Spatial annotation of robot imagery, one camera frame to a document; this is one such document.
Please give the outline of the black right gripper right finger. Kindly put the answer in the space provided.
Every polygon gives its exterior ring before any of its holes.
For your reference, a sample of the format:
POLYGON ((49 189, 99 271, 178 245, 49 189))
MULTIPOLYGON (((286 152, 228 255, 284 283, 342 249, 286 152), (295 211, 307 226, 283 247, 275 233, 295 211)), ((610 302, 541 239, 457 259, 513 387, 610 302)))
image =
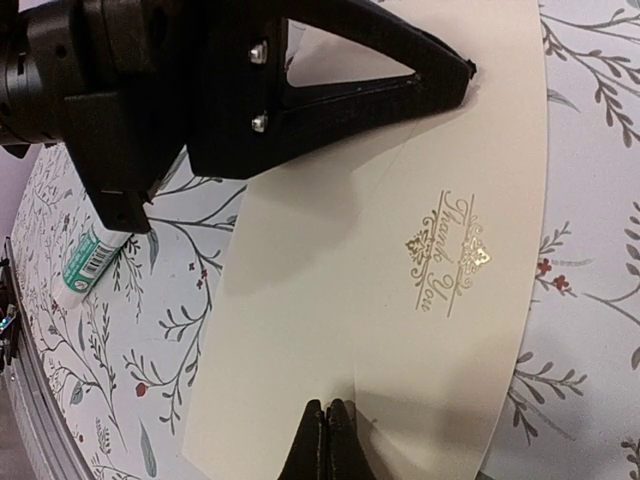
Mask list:
POLYGON ((359 442, 346 403, 335 399, 327 414, 326 471, 331 480, 365 480, 373 471, 359 442))

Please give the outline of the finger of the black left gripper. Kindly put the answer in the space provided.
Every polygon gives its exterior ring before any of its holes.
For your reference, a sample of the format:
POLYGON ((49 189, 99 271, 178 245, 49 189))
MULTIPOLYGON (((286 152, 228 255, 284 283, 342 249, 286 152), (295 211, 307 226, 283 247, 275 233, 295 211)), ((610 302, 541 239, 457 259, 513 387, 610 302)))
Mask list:
POLYGON ((374 128, 458 108, 474 63, 371 1, 203 1, 187 152, 201 177, 250 178, 374 128), (402 76, 296 87, 297 21, 408 68, 402 76))

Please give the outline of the green white glue stick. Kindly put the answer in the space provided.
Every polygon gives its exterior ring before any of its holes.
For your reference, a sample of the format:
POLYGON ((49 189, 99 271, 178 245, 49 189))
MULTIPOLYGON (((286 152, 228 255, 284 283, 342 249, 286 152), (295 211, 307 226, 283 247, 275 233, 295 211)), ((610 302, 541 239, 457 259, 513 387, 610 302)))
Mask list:
POLYGON ((92 224, 80 236, 52 289, 56 303, 67 310, 79 306, 129 238, 129 233, 109 230, 99 221, 92 224))

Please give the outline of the cream envelope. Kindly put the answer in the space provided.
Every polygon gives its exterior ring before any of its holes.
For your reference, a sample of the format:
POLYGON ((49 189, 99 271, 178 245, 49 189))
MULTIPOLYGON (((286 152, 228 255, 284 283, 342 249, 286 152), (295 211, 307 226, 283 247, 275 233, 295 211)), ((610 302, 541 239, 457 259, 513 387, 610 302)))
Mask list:
POLYGON ((390 1, 472 59, 458 110, 252 179, 183 440, 212 479, 274 479, 306 403, 355 405, 380 479, 472 479, 535 277, 547 100, 534 1, 390 1))

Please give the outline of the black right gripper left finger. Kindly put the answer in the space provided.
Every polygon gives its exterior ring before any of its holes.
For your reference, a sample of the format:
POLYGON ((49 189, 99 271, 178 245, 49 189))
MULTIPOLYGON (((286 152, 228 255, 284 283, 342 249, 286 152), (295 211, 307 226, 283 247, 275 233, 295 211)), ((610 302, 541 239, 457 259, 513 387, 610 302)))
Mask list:
POLYGON ((278 480, 326 478, 327 423, 319 400, 304 409, 278 480))

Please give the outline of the front aluminium rail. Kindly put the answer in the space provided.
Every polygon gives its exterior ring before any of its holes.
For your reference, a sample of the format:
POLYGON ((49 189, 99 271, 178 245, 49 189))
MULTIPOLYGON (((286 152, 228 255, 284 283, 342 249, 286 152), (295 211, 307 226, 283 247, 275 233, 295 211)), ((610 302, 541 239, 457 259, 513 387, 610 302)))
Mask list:
POLYGON ((4 241, 1 262, 8 303, 18 310, 7 331, 3 376, 27 458, 38 479, 91 479, 91 469, 66 425, 32 338, 9 238, 4 241))

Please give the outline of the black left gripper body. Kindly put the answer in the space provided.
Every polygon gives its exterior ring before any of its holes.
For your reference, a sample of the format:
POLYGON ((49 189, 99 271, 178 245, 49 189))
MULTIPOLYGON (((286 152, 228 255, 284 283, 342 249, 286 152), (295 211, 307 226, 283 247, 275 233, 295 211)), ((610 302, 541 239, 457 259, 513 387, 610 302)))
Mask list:
POLYGON ((145 233, 145 207, 195 148, 196 68, 213 1, 1 5, 1 146, 64 146, 103 225, 145 233))

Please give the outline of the floral patterned table mat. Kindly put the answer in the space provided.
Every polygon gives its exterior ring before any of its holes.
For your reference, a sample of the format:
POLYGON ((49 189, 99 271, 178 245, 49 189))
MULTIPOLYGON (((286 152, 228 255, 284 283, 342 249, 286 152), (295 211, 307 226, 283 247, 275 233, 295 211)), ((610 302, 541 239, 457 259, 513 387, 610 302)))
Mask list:
MULTIPOLYGON (((639 5, 544 1, 549 176, 521 361, 482 479, 639 475, 639 5)), ((49 387, 94 478, 194 479, 178 451, 203 319, 244 186, 173 174, 73 312, 48 279, 92 210, 68 156, 43 150, 10 239, 49 387)), ((5 382, 2 477, 35 478, 5 382)))

